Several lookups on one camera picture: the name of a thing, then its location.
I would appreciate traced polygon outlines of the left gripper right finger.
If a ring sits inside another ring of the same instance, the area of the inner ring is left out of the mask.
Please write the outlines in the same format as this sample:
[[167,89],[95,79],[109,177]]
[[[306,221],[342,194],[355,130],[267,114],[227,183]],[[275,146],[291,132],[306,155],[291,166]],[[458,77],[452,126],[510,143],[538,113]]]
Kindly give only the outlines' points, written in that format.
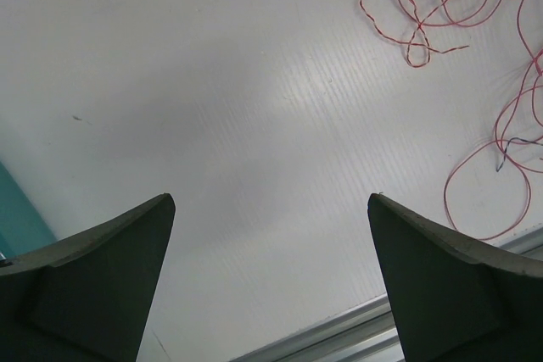
[[542,263],[382,194],[367,213],[407,361],[540,361]]

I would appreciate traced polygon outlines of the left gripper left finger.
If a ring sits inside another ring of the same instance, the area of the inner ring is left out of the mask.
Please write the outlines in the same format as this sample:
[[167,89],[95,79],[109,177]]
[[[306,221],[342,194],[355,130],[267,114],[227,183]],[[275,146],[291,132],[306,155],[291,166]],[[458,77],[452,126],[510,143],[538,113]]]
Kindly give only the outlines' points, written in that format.
[[161,194],[1,263],[3,361],[134,361],[176,206]]

